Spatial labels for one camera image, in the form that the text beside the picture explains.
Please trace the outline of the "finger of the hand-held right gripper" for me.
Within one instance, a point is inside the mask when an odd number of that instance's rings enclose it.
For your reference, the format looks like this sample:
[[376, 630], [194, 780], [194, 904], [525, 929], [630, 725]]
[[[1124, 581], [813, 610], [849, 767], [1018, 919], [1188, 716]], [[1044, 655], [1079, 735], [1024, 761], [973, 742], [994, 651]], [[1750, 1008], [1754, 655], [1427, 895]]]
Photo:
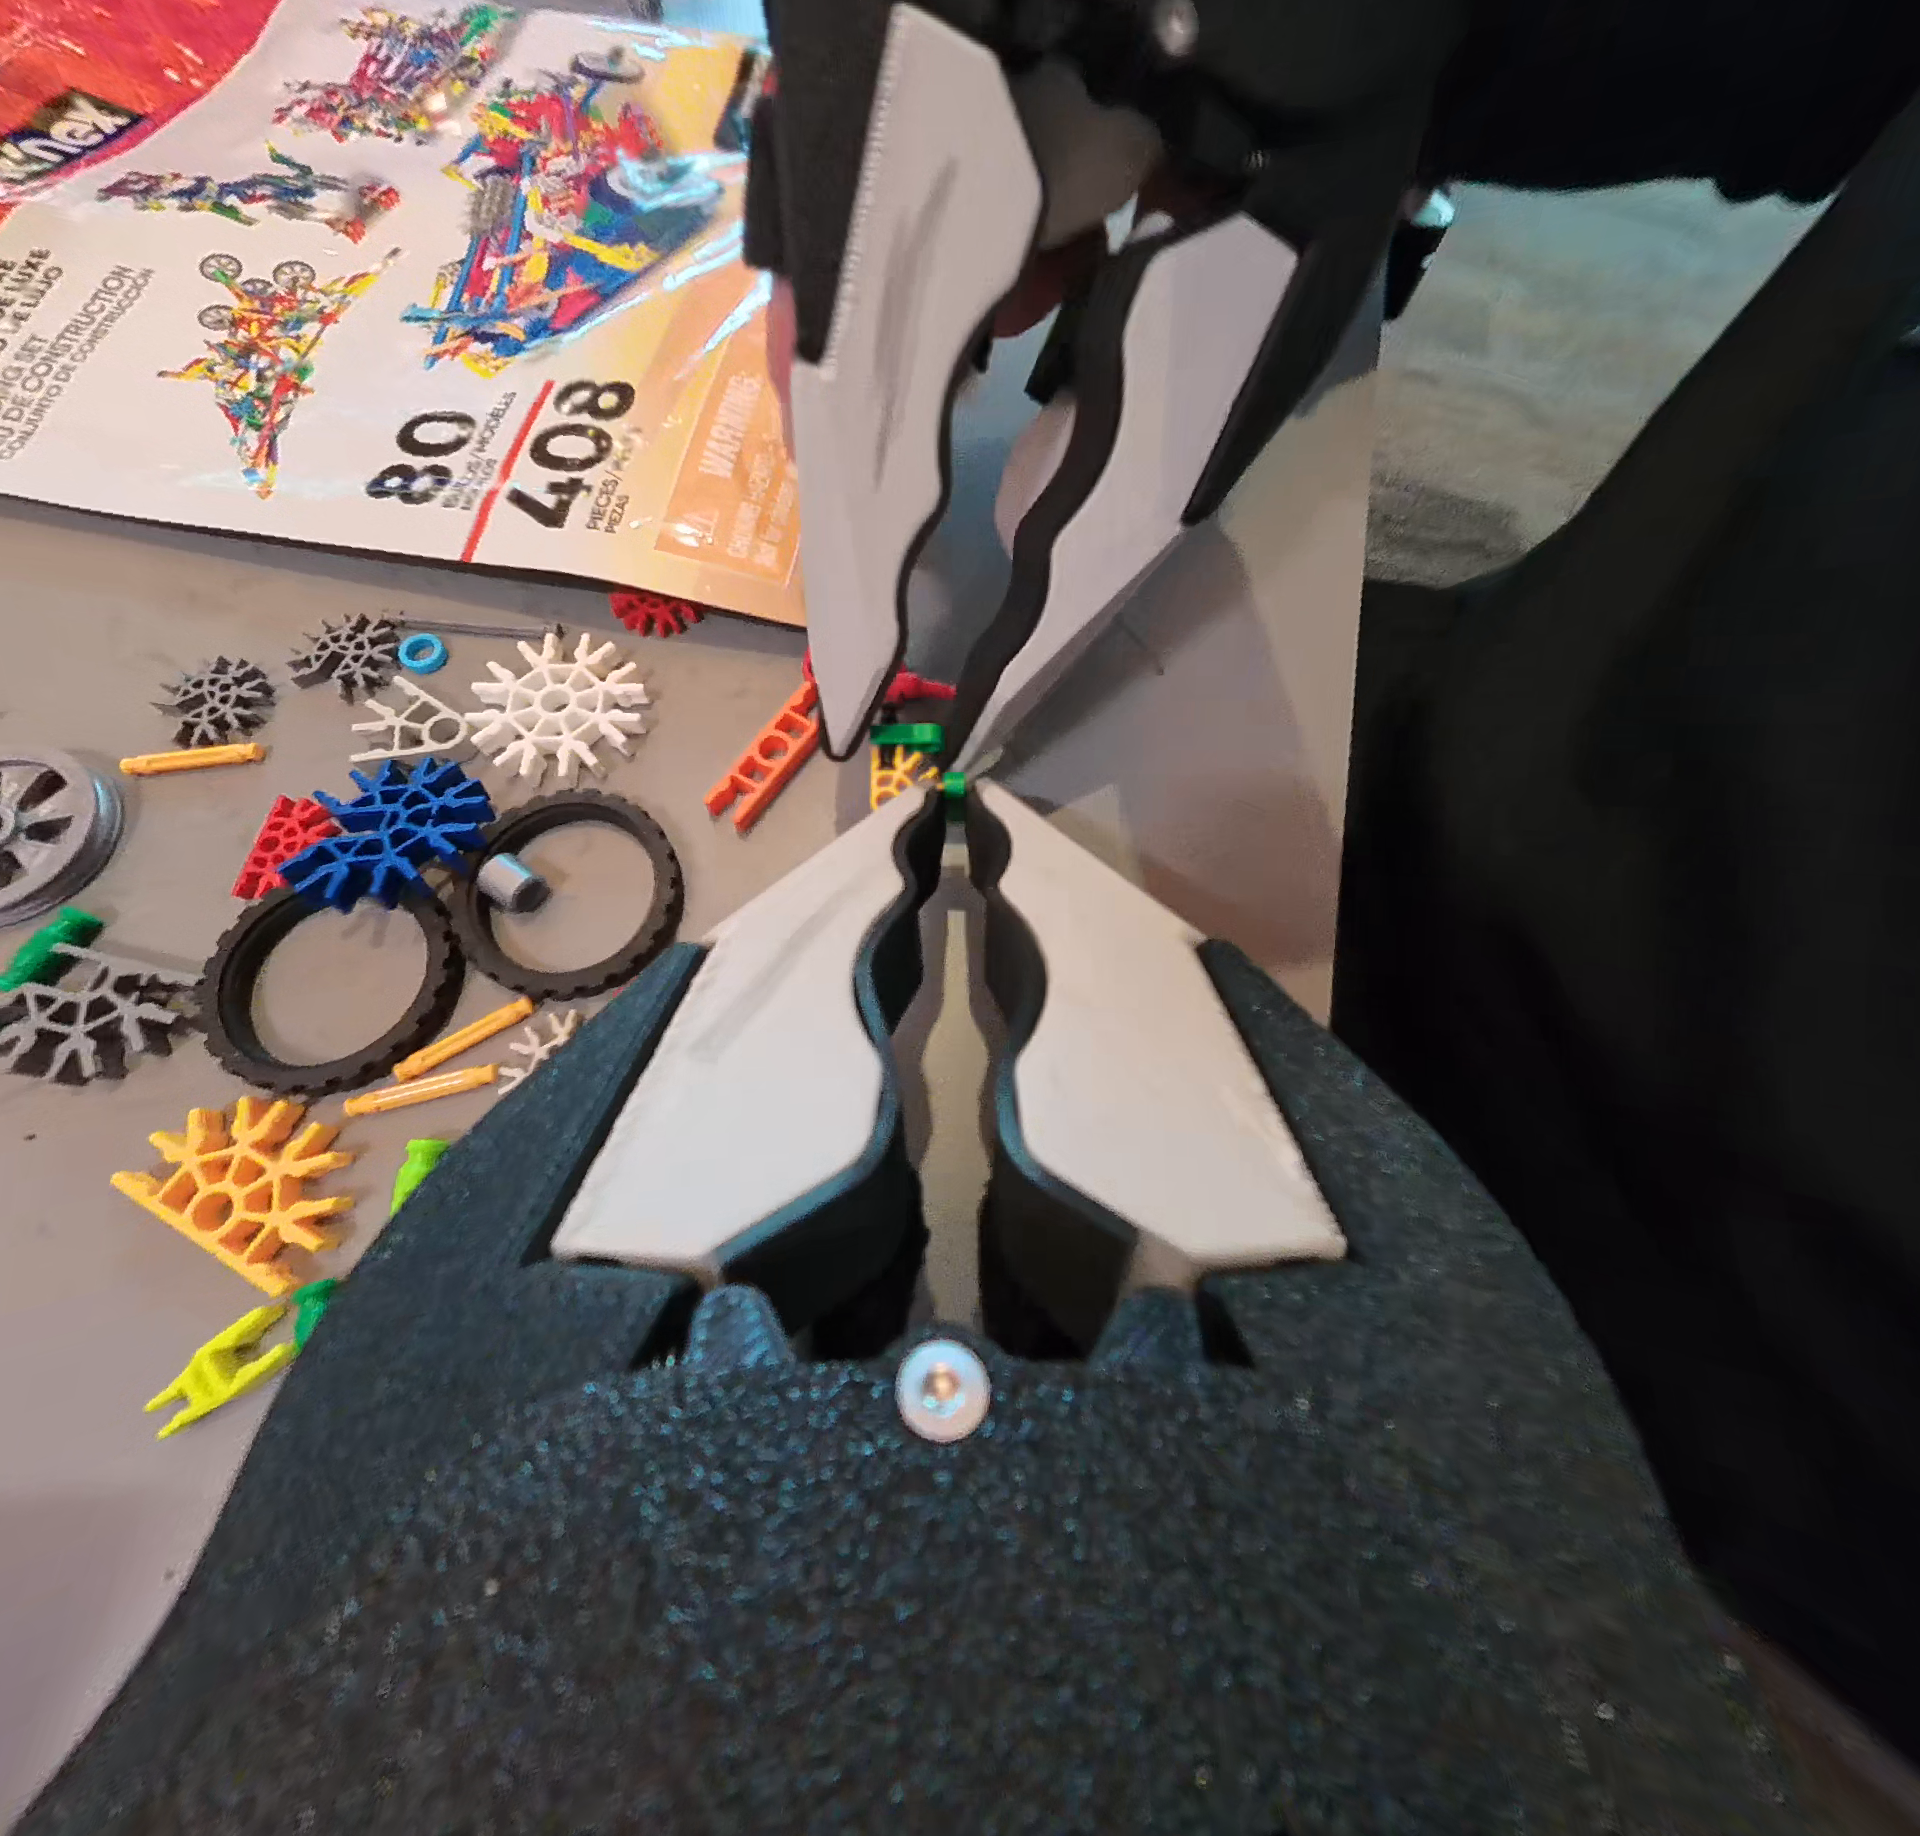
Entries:
[[868, 92], [781, 55], [781, 281], [808, 661], [849, 761], [906, 651], [906, 577], [945, 510], [960, 372], [1038, 237], [1038, 154], [979, 36], [895, 0]]
[[953, 774], [987, 774], [1138, 581], [1188, 501], [1285, 308], [1295, 251], [1250, 217], [1132, 237], [1079, 323], [1071, 394], [1024, 433], [1008, 590], [953, 692]]

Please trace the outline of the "white snowflake connector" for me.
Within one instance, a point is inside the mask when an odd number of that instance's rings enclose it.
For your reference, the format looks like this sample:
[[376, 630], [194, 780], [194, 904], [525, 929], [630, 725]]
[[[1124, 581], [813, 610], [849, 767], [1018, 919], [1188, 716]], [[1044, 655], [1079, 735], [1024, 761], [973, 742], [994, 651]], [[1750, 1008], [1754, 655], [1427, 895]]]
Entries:
[[521, 786], [573, 788], [603, 774], [603, 756], [630, 756], [648, 730], [648, 686], [609, 643], [563, 637], [521, 643], [521, 665], [492, 661], [470, 686], [470, 747]]

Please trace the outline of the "grey wheel hub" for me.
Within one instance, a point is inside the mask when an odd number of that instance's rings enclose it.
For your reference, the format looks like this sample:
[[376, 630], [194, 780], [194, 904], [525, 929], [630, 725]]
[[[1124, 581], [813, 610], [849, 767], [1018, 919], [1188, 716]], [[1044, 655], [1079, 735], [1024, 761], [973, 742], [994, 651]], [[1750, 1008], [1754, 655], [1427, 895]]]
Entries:
[[0, 747], [0, 927], [28, 927], [85, 895], [124, 843], [124, 788], [55, 756]]

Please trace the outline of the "yellow fan connector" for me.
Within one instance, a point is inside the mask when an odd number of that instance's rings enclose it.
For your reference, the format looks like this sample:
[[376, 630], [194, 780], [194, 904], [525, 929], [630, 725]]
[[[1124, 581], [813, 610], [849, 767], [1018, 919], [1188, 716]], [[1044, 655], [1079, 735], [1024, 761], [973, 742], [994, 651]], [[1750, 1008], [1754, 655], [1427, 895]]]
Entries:
[[337, 1152], [337, 1126], [307, 1119], [297, 1100], [239, 1093], [230, 1108], [188, 1108], [179, 1133], [155, 1133], [155, 1152], [162, 1177], [118, 1169], [111, 1190], [271, 1303], [297, 1294], [287, 1256], [326, 1256], [331, 1227], [352, 1214], [352, 1202], [318, 1192], [352, 1152]]

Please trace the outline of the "orange clip connector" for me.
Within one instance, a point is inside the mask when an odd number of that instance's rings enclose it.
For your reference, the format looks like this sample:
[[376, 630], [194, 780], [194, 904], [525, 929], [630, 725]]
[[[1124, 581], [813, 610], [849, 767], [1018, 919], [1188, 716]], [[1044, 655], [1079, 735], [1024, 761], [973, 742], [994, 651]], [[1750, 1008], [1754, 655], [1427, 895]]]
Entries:
[[709, 821], [732, 821], [732, 835], [755, 835], [760, 812], [797, 786], [797, 774], [813, 756], [817, 756], [817, 686], [813, 676], [800, 676], [781, 709], [755, 735], [755, 747], [705, 794]]

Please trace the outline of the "white fan connector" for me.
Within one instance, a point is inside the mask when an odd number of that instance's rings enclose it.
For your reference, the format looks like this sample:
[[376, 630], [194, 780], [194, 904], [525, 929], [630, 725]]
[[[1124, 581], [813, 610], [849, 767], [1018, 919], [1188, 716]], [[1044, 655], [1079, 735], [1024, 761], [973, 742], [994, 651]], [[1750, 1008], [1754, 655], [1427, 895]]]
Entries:
[[388, 767], [388, 761], [391, 767], [401, 761], [462, 767], [470, 761], [470, 716], [435, 695], [428, 686], [419, 686], [410, 676], [400, 676], [380, 695], [370, 695], [348, 735], [362, 735], [348, 767]]

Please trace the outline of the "dark grey snowflake connector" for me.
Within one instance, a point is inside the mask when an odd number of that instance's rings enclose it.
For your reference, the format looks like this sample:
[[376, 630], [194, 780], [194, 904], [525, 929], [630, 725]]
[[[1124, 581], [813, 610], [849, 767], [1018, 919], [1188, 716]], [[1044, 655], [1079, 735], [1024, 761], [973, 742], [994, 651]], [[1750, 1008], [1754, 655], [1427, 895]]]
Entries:
[[203, 661], [162, 692], [174, 747], [239, 747], [278, 716], [278, 682], [254, 661]]
[[400, 682], [400, 624], [376, 610], [331, 620], [307, 651], [292, 651], [292, 686], [337, 686], [337, 695], [370, 702]]

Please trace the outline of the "pale grey small connector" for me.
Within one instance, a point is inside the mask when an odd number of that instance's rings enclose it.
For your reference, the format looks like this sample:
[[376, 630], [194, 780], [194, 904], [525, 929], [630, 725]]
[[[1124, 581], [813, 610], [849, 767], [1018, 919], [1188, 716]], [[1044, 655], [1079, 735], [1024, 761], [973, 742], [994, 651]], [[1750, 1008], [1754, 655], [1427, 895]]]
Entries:
[[525, 1018], [494, 1066], [494, 1093], [516, 1093], [550, 1052], [573, 1040], [573, 1029], [581, 1029], [581, 1008]]

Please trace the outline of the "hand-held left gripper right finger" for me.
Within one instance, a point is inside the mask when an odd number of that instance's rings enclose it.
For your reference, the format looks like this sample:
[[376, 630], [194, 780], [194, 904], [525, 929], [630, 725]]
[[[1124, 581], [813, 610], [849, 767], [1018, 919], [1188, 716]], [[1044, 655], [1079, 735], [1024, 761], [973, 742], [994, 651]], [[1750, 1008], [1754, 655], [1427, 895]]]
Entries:
[[994, 1066], [994, 1240], [1028, 1294], [1346, 1262], [1206, 939], [1003, 786], [966, 788]]

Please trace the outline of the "red fan connector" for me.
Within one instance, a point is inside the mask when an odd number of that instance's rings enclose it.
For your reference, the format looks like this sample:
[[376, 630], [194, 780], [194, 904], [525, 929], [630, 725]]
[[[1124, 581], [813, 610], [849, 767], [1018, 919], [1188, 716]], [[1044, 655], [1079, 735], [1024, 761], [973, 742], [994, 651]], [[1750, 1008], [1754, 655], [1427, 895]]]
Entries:
[[345, 835], [345, 821], [318, 794], [278, 794], [251, 851], [244, 851], [230, 897], [264, 897], [264, 895], [287, 887], [282, 870], [337, 835]]

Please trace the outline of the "blue snowflake connector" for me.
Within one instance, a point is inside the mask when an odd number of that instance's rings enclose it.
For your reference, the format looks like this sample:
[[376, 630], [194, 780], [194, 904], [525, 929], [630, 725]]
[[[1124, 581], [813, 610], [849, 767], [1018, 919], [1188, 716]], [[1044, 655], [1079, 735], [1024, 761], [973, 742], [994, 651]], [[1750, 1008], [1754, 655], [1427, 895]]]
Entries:
[[376, 835], [337, 835], [287, 859], [282, 887], [337, 912], [348, 912], [352, 897], [400, 904], [421, 887], [428, 864], [458, 864], [470, 839], [470, 829], [380, 821]]
[[352, 774], [352, 794], [331, 810], [345, 835], [376, 835], [400, 859], [462, 859], [494, 829], [492, 788], [455, 761], [388, 761]]

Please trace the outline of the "grey fan connector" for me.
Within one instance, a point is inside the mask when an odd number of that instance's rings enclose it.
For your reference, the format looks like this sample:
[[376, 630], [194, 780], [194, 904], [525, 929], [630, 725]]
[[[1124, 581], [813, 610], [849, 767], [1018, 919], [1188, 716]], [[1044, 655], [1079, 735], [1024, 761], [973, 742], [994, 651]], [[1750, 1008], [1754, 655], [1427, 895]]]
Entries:
[[188, 1034], [181, 993], [140, 969], [96, 969], [78, 987], [16, 987], [0, 1001], [0, 1069], [42, 1084], [124, 1084]]

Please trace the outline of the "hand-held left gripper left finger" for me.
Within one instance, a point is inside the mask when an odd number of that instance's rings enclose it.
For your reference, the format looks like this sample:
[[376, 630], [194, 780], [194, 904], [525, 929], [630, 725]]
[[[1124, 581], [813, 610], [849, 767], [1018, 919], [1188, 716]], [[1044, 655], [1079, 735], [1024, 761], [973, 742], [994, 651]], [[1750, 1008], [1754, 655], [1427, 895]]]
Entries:
[[725, 912], [550, 1256], [716, 1278], [881, 1138], [895, 1034], [857, 959], [943, 873], [943, 788], [863, 829]]

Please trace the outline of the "black toy tire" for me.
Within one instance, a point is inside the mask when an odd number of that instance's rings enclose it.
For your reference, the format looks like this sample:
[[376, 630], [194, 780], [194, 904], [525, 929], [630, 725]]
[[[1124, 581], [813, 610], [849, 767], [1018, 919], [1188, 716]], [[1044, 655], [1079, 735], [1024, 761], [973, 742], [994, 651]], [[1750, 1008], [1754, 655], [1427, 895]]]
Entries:
[[419, 987], [410, 1008], [400, 1018], [400, 1029], [388, 1029], [362, 1052], [313, 1059], [313, 1066], [271, 1052], [271, 1040], [254, 1034], [254, 1018], [251, 1018], [254, 979], [278, 959], [278, 948], [318, 912], [331, 912], [318, 895], [297, 895], [297, 887], [264, 895], [214, 945], [203, 987], [194, 987], [203, 1040], [221, 1059], [221, 1069], [230, 1069], [239, 1084], [254, 1084], [271, 1093], [297, 1093], [297, 1100], [380, 1084], [391, 1066], [401, 1066], [419, 1048], [428, 1048], [455, 1025], [458, 993], [462, 993], [458, 927], [428, 887], [419, 887], [400, 897], [400, 912], [410, 912], [421, 929], [421, 987]]
[[[589, 969], [525, 969], [494, 945], [494, 897], [483, 895], [483, 864], [525, 851], [532, 839], [556, 829], [609, 829], [636, 839], [636, 851], [655, 870], [648, 912], [621, 948]], [[507, 987], [532, 1001], [573, 1001], [630, 987], [659, 948], [670, 948], [687, 927], [687, 864], [659, 821], [636, 810], [630, 794], [567, 788], [567, 794], [532, 794], [516, 812], [483, 829], [477, 864], [446, 895], [455, 939], [477, 975]]]

